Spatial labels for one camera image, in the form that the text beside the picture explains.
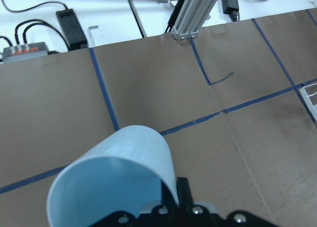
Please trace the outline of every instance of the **power adapter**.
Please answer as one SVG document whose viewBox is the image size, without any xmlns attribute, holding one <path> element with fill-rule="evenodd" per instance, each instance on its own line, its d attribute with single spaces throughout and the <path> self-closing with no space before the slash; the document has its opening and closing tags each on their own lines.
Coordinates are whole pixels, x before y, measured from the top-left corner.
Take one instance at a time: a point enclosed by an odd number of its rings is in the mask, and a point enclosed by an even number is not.
<svg viewBox="0 0 317 227">
<path fill-rule="evenodd" d="M 87 39 L 75 12 L 72 9 L 66 9 L 56 12 L 56 16 L 70 50 L 87 48 Z"/>
<path fill-rule="evenodd" d="M 221 0 L 224 14 L 229 14 L 230 19 L 235 22 L 238 20 L 239 3 L 238 0 Z"/>
</svg>

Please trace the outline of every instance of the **plastic cup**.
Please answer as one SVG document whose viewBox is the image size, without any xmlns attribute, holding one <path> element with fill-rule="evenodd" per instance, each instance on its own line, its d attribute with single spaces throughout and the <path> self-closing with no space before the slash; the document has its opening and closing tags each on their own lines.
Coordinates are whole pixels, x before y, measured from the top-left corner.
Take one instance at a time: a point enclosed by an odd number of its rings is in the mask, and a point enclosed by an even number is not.
<svg viewBox="0 0 317 227">
<path fill-rule="evenodd" d="M 67 166 L 47 201 L 51 227 L 88 227 L 115 211 L 138 217 L 161 200 L 161 181 L 178 204 L 172 158 L 164 138 L 151 128 L 123 128 Z"/>
</svg>

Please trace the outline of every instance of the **cardboard sheet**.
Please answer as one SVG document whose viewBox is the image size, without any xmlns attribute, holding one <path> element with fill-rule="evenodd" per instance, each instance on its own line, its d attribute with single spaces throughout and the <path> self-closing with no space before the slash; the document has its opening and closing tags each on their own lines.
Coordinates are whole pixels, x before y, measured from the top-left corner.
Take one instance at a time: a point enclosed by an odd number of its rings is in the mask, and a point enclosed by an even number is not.
<svg viewBox="0 0 317 227">
<path fill-rule="evenodd" d="M 88 50 L 0 67 L 0 187 L 67 165 L 113 133 Z"/>
<path fill-rule="evenodd" d="M 223 119 L 221 114 L 164 137 L 175 175 L 187 177 L 194 200 L 213 203 L 223 217 L 243 209 L 269 220 Z"/>
<path fill-rule="evenodd" d="M 189 41 L 163 34 L 95 52 L 120 127 L 161 132 L 219 110 Z"/>
<path fill-rule="evenodd" d="M 317 8 L 308 9 L 309 13 L 312 15 L 315 22 L 317 22 Z"/>
<path fill-rule="evenodd" d="M 273 222 L 314 226 L 317 129 L 296 93 L 226 114 L 225 121 Z"/>
<path fill-rule="evenodd" d="M 307 15 L 256 19 L 295 83 L 317 77 Z M 203 28 L 195 44 L 211 82 L 234 74 L 209 86 L 190 42 L 169 34 L 94 49 L 121 128 L 161 132 L 291 86 L 252 20 Z M 164 137 L 195 201 L 223 217 L 244 209 L 282 227 L 316 225 L 317 126 L 295 91 L 191 125 Z M 1 65 L 0 126 L 0 187 L 67 165 L 112 134 L 89 52 Z M 48 226 L 52 181 L 1 194 L 0 226 Z"/>
<path fill-rule="evenodd" d="M 306 10 L 256 21 L 295 84 L 317 78 L 317 26 Z"/>
<path fill-rule="evenodd" d="M 165 138 L 195 200 L 221 216 L 244 209 L 286 227 L 317 221 L 316 134 L 292 91 Z"/>
<path fill-rule="evenodd" d="M 0 226 L 49 227 L 46 199 L 54 178 L 0 195 Z"/>
</svg>

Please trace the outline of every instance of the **blue tape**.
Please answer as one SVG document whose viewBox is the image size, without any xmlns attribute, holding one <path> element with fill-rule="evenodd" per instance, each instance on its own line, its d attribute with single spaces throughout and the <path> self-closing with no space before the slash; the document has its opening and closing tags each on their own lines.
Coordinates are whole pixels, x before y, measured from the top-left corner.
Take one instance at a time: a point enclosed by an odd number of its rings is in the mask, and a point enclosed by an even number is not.
<svg viewBox="0 0 317 227">
<path fill-rule="evenodd" d="M 201 122 L 205 122 L 209 119 L 211 119 L 212 117 L 216 116 L 216 115 L 219 115 L 220 113 L 224 112 L 224 110 L 222 111 L 219 111 L 219 112 L 216 112 L 216 113 L 213 113 L 213 114 L 210 114 L 210 115 L 207 115 L 205 117 L 202 117 L 202 118 L 199 118 L 199 119 L 196 119 L 194 121 L 191 121 L 191 122 L 187 122 L 185 124 L 182 124 L 182 125 L 179 125 L 177 127 L 173 127 L 171 129 L 168 129 L 168 130 L 165 130 L 163 132 L 160 132 L 161 136 L 165 136 L 165 135 L 168 135 L 168 134 L 172 134 L 172 133 L 175 133 L 181 129 L 184 129 L 184 128 L 187 128 L 187 127 L 191 127 L 191 126 L 194 126 L 196 124 L 199 124 Z"/>
<path fill-rule="evenodd" d="M 273 55 L 275 56 L 277 62 L 279 63 L 280 67 L 282 68 L 282 70 L 284 71 L 284 74 L 286 75 L 288 81 L 291 83 L 292 86 L 295 86 L 291 76 L 289 75 L 289 73 L 287 72 L 285 66 L 283 65 L 282 61 L 280 60 L 280 58 L 278 57 L 278 55 L 276 54 L 275 50 L 273 49 L 272 45 L 269 43 L 268 39 L 266 38 L 264 32 L 262 31 L 262 29 L 260 28 L 260 26 L 258 25 L 258 23 L 256 22 L 256 20 L 253 18 L 252 21 L 254 22 L 256 28 L 258 29 L 259 33 L 262 35 L 263 39 L 265 40 L 266 44 L 268 45 L 268 47 L 270 48 L 271 52 L 273 53 Z M 299 100 L 301 101 L 301 103 L 303 104 L 304 108 L 306 109 L 307 113 L 309 114 L 309 116 L 311 117 L 311 120 L 313 122 L 316 122 L 312 113 L 310 112 L 309 108 L 307 107 L 305 101 L 303 100 L 303 98 L 301 97 L 301 95 L 299 94 L 299 92 L 297 91 L 297 89 L 294 89 L 297 97 L 299 98 Z"/>
<path fill-rule="evenodd" d="M 280 67 L 282 68 L 282 70 L 284 71 L 286 77 L 288 78 L 289 82 L 291 83 L 292 86 L 294 86 L 294 82 L 292 80 L 292 78 L 290 77 L 290 75 L 288 74 L 285 66 L 283 65 L 282 61 L 280 60 L 280 58 L 278 57 L 278 55 L 276 54 L 275 50 L 273 49 L 272 45 L 269 43 L 268 39 L 266 38 L 264 32 L 262 31 L 262 29 L 260 28 L 260 26 L 258 25 L 258 23 L 256 22 L 256 20 L 253 18 L 252 21 L 254 22 L 256 28 L 258 29 L 259 33 L 261 34 L 261 36 L 263 37 L 264 41 L 266 42 L 266 44 L 268 45 L 268 47 L 270 48 L 271 52 L 273 53 L 273 55 L 275 56 L 278 64 L 280 65 Z"/>
<path fill-rule="evenodd" d="M 205 122 L 217 115 L 219 115 L 220 113 L 222 112 L 226 112 L 226 113 L 229 113 L 229 112 L 232 112 L 232 111 L 235 111 L 235 110 L 238 110 L 238 109 L 241 109 L 241 108 L 244 108 L 244 107 L 247 107 L 247 106 L 250 106 L 252 104 L 255 104 L 255 103 L 258 103 L 258 102 L 262 102 L 264 100 L 268 100 L 272 97 L 276 97 L 276 96 L 279 96 L 279 95 L 282 95 L 282 94 L 285 94 L 287 92 L 290 92 L 292 90 L 296 90 L 296 89 L 299 89 L 303 86 L 306 86 L 306 85 L 309 85 L 313 82 L 316 82 L 317 81 L 317 78 L 313 79 L 313 80 L 309 80 L 309 81 L 306 81 L 302 84 L 298 84 L 298 85 L 295 85 L 295 86 L 291 86 L 289 88 L 286 88 L 284 90 L 280 90 L 280 91 L 277 91 L 277 92 L 274 92 L 274 93 L 271 93 L 269 95 L 266 95 L 266 96 L 263 96 L 263 97 L 260 97 L 260 98 L 257 98 L 257 99 L 253 99 L 249 102 L 245 102 L 245 103 L 242 103 L 242 104 L 239 104 L 239 105 L 236 105 L 236 106 L 233 106 L 233 107 L 230 107 L 230 108 L 227 108 L 227 109 L 224 109 L 224 110 L 221 110 L 219 112 L 216 112 L 216 113 L 213 113 L 213 114 L 210 114 L 210 115 L 207 115 L 207 116 L 204 116 L 202 118 L 199 118 L 199 119 L 196 119 L 196 120 L 193 120 L 193 121 L 190 121 L 190 122 L 187 122 L 185 124 L 182 124 L 182 125 L 179 125 L 177 127 L 174 127 L 174 128 L 171 128 L 171 129 L 168 129 L 168 130 L 165 130 L 163 132 L 160 132 L 160 134 L 162 136 L 165 136 L 165 135 L 168 135 L 168 134 L 172 134 L 172 133 L 175 133 L 181 129 L 184 129 L 184 128 L 187 128 L 187 127 L 191 127 L 191 126 L 194 126 L 196 124 L 199 124 L 199 123 L 202 123 L 202 122 Z M 37 182 L 37 181 L 40 181 L 42 179 L 45 179 L 45 178 L 48 178 L 48 177 L 51 177 L 55 174 L 58 174 L 60 173 L 64 168 L 66 168 L 67 166 L 63 166 L 63 167 L 59 167 L 59 168 L 56 168 L 56 169 L 53 169 L 53 170 L 49 170 L 47 172 L 44 172 L 44 173 L 41 173 L 41 174 L 38 174 L 38 175 L 35 175 L 33 177 L 30 177 L 28 179 L 24 179 L 22 181 L 19 181 L 19 182 L 15 182 L 13 184 L 10 184 L 10 185 L 7 185 L 7 186 L 4 186 L 4 187 L 1 187 L 0 188 L 0 194 L 3 194 L 5 192 L 8 192 L 8 191 L 12 191 L 12 190 L 15 190 L 17 188 L 20 188 L 20 187 L 23 187 L 23 186 L 26 186 L 28 184 L 31 184 L 33 182 Z"/>
<path fill-rule="evenodd" d="M 47 172 L 44 172 L 44 173 L 35 175 L 33 177 L 30 177 L 28 179 L 24 179 L 24 180 L 21 180 L 19 182 L 12 183 L 12 184 L 10 184 L 8 186 L 1 187 L 0 188 L 0 194 L 6 193 L 8 191 L 15 190 L 17 188 L 20 188 L 20 187 L 26 186 L 28 184 L 40 181 L 42 179 L 46 179 L 48 177 L 54 176 L 54 175 L 60 173 L 66 167 L 67 166 L 63 166 L 63 167 L 59 167 L 59 168 L 56 168 L 56 169 L 52 169 L 52 170 L 49 170 Z"/>
<path fill-rule="evenodd" d="M 205 77 L 205 79 L 206 79 L 206 81 L 207 81 L 207 84 L 208 84 L 208 85 L 211 85 L 210 80 L 208 79 L 208 76 L 207 76 L 207 74 L 206 74 L 206 72 L 205 72 L 205 69 L 204 69 L 204 67 L 203 67 L 203 63 L 202 63 L 202 61 L 200 60 L 200 57 L 199 57 L 199 55 L 198 55 L 198 53 L 197 53 L 194 40 L 191 39 L 191 40 L 190 40 L 190 44 L 192 45 L 192 49 L 193 49 L 193 51 L 194 51 L 196 60 L 197 60 L 197 62 L 198 62 L 198 64 L 199 64 L 200 69 L 202 70 L 202 73 L 203 73 L 203 75 L 204 75 L 204 77 Z"/>
<path fill-rule="evenodd" d="M 312 19 L 312 21 L 315 23 L 315 25 L 317 26 L 317 22 L 316 20 L 314 19 L 314 17 L 312 16 L 312 14 L 309 12 L 308 9 L 306 9 L 306 12 L 308 13 L 309 17 Z"/>
<path fill-rule="evenodd" d="M 99 68 L 99 65 L 98 65 L 98 62 L 97 62 L 97 59 L 96 59 L 96 55 L 95 55 L 94 49 L 93 48 L 89 48 L 89 53 L 90 53 L 90 57 L 91 57 L 91 60 L 93 62 L 93 65 L 94 65 L 94 68 L 95 68 L 95 71 L 96 71 L 96 75 L 98 77 L 98 81 L 99 81 L 101 90 L 102 90 L 103 95 L 104 95 L 104 99 L 106 101 L 106 105 L 107 105 L 107 108 L 108 108 L 108 111 L 109 111 L 109 115 L 110 115 L 110 118 L 111 118 L 111 121 L 112 121 L 113 128 L 114 128 L 115 131 L 118 131 L 120 129 L 120 127 L 119 127 L 118 121 L 117 121 L 117 119 L 115 117 L 115 113 L 114 113 L 113 107 L 111 105 L 110 98 L 109 98 L 109 95 L 108 95 L 107 90 L 106 90 L 106 86 L 105 86 L 103 78 L 101 76 L 100 68 Z"/>
<path fill-rule="evenodd" d="M 241 103 L 241 104 L 239 104 L 239 105 L 226 108 L 226 109 L 225 109 L 225 112 L 226 112 L 226 113 L 229 113 L 229 112 L 232 112 L 232 111 L 236 111 L 236 110 L 239 110 L 239 109 L 241 109 L 241 108 L 244 108 L 244 107 L 253 105 L 253 104 L 258 103 L 258 102 L 262 102 L 262 101 L 268 100 L 268 99 L 270 99 L 270 98 L 273 98 L 273 97 L 276 97 L 276 96 L 285 94 L 285 93 L 290 92 L 290 91 L 296 91 L 296 92 L 298 92 L 297 89 L 300 89 L 300 88 L 302 88 L 303 86 L 309 85 L 309 84 L 311 84 L 311 83 L 313 83 L 313 82 L 315 82 L 315 81 L 317 81 L 317 78 L 316 78 L 316 79 L 313 79 L 313 80 L 306 81 L 306 82 L 304 82 L 303 84 L 294 85 L 294 86 L 288 87 L 288 88 L 286 88 L 286 89 L 283 89 L 283 90 L 280 90 L 280 91 L 277 91 L 277 92 L 274 92 L 274 93 L 271 93 L 271 94 L 268 94 L 268 95 L 265 95 L 265 96 L 262 96 L 262 97 L 259 97 L 259 98 L 256 98 L 256 99 L 253 99 L 253 100 L 251 100 L 251 101 L 244 102 L 244 103 Z"/>
</svg>

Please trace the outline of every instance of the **bolt head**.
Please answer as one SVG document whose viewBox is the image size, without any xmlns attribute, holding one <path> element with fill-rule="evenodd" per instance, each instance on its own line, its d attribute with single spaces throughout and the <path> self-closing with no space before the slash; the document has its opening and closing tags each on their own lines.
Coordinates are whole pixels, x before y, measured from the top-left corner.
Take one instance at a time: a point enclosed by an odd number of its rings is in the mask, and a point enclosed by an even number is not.
<svg viewBox="0 0 317 227">
<path fill-rule="evenodd" d="M 129 218 L 128 218 L 126 215 L 121 216 L 121 217 L 118 219 L 118 222 L 119 222 L 120 224 L 126 224 L 126 223 L 129 222 Z"/>
<path fill-rule="evenodd" d="M 168 209 L 166 208 L 166 206 L 163 206 L 162 208 L 159 208 L 158 213 L 160 215 L 166 215 L 168 213 Z"/>
<path fill-rule="evenodd" d="M 200 206 L 194 206 L 192 208 L 192 212 L 195 214 L 195 215 L 201 215 L 204 210 L 200 207 Z"/>
<path fill-rule="evenodd" d="M 237 223 L 245 223 L 247 221 L 247 218 L 243 214 L 236 214 L 233 219 Z"/>
</svg>

